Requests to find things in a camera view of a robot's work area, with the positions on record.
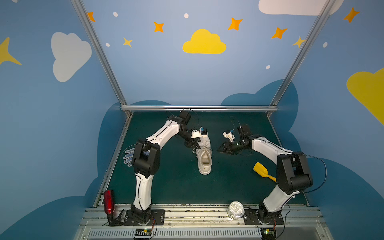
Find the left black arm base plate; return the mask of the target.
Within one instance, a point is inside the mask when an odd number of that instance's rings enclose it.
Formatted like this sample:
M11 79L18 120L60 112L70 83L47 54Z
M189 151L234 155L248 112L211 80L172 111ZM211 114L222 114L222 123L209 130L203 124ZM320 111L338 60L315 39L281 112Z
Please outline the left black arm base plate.
M124 219L124 226L163 226L165 220L165 210L151 210L147 209L142 211L134 208L126 213Z

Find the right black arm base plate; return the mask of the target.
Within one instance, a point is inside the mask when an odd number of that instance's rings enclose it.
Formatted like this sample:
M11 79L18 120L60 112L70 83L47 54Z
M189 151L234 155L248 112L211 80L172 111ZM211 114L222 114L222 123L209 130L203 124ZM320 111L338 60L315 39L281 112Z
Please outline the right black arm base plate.
M251 209L245 207L244 214L245 225L284 225L284 219L281 211L269 213L264 209Z

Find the white sneaker shoe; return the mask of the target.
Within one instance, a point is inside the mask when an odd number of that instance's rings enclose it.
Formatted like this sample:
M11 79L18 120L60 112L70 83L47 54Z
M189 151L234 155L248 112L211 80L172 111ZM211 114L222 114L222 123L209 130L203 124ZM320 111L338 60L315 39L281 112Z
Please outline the white sneaker shoe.
M212 149L211 141L208 135L200 137L198 142L200 148L196 149L199 172L202 175L208 175L212 170Z

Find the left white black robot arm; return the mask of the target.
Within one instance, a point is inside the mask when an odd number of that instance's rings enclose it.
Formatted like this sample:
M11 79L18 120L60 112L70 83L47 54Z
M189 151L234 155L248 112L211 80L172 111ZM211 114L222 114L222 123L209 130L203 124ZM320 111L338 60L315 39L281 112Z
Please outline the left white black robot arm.
M161 164L161 149L175 135L185 140L185 146L199 149L199 140L187 125L191 115L182 110L179 116L170 116L165 124L144 140L138 140L132 157L136 177L136 195L128 211L128 217L140 225L146 225L152 218L151 191L154 175Z

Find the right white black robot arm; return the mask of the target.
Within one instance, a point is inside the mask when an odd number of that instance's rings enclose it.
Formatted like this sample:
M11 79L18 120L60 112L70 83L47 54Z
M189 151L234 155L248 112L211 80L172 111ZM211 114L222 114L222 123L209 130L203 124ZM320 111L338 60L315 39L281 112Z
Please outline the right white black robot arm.
M267 157L276 165L276 186L259 205L257 218L260 224L268 225L281 215L283 207L298 194L305 194L313 185L313 177L308 164L308 155L280 147L267 138L253 135L248 125L238 127L240 140L235 141L233 130L223 132L227 139L218 152L237 155L242 150L251 149Z

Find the white shoelace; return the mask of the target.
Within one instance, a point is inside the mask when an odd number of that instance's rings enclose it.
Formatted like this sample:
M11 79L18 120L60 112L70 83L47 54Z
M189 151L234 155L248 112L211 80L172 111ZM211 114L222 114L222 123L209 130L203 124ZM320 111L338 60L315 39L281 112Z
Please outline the white shoelace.
M194 154L212 153L211 145L208 143L202 143L198 149L193 149Z

